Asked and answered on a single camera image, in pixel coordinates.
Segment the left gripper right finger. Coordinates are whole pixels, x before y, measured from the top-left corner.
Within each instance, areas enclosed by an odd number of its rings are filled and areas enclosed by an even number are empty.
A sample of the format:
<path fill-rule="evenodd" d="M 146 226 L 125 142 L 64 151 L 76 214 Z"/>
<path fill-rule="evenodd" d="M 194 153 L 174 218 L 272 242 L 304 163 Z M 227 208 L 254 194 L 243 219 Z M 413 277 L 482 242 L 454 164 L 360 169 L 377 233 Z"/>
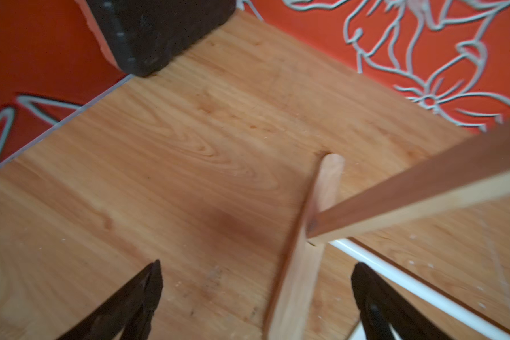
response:
<path fill-rule="evenodd" d="M 351 285 L 367 339 L 451 340 L 367 264 L 355 265 Z"/>

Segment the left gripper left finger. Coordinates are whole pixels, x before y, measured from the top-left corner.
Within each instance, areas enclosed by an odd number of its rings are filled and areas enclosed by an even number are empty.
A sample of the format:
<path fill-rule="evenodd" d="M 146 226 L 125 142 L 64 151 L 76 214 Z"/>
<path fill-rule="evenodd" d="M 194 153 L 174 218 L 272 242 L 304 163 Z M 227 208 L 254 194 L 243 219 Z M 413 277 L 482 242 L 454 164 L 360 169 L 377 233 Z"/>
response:
<path fill-rule="evenodd" d="M 163 289 L 159 260 L 149 263 L 61 339 L 147 339 Z"/>

